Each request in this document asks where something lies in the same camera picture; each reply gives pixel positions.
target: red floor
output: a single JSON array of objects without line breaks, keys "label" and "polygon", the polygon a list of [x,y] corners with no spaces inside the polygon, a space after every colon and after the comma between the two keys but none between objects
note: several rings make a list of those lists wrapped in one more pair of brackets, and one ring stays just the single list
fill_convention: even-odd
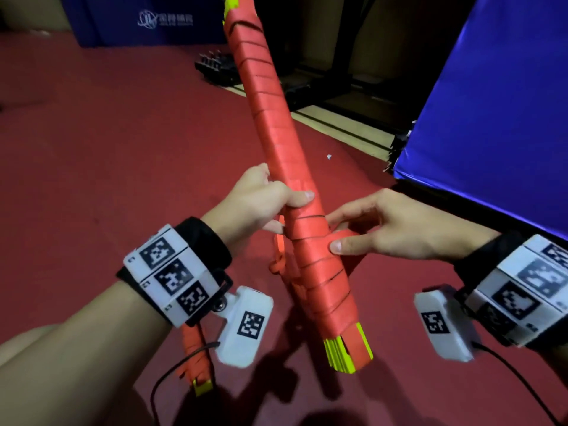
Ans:
[{"label": "red floor", "polygon": [[[245,99],[201,80],[196,48],[81,50],[70,35],[0,38],[0,101],[7,104],[0,114],[4,341],[65,320],[113,283],[125,253],[167,222],[202,215],[262,154]],[[380,161],[296,125],[326,209],[392,182]],[[332,410],[303,424],[548,424],[493,358],[458,364],[433,352],[412,296],[439,283],[457,286],[450,266],[363,261],[351,282],[375,360],[344,375],[327,367],[316,372],[311,353],[319,359],[321,346],[316,341],[310,351],[296,317],[288,319],[292,303],[267,271],[271,255],[270,236],[258,233],[230,269],[237,285],[275,299],[256,369],[217,365],[232,417],[284,426]],[[562,416],[566,390],[539,358],[484,336]],[[145,401],[181,355],[174,331],[138,380]],[[186,390],[175,378],[164,383],[164,424],[173,422]]]}]

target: person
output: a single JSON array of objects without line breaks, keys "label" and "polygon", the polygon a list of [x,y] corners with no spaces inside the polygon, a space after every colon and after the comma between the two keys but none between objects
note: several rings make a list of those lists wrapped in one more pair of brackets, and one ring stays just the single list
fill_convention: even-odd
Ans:
[{"label": "person", "polygon": [[[254,232],[282,233],[283,206],[301,207],[311,191],[271,182],[266,164],[245,171],[202,217],[234,257]],[[346,203],[327,216],[361,236],[330,245],[335,254],[386,254],[454,263],[499,233],[389,189]],[[77,426],[103,421],[134,381],[171,325],[124,282],[110,286],[60,325],[34,329],[0,346],[0,419],[5,426]],[[565,346],[541,353],[566,383]]]}]

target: white plastic device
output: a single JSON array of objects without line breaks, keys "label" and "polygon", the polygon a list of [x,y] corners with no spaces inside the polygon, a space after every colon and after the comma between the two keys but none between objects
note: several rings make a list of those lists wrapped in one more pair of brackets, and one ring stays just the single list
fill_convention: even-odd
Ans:
[{"label": "white plastic device", "polygon": [[436,353],[446,360],[469,362],[475,356],[472,341],[480,342],[473,321],[454,299],[448,285],[414,295],[414,306]]},{"label": "white plastic device", "polygon": [[217,358],[229,366],[245,368],[254,361],[272,313],[270,296],[249,287],[237,288],[236,295],[226,293],[227,305],[214,314],[227,320],[216,348]]}]

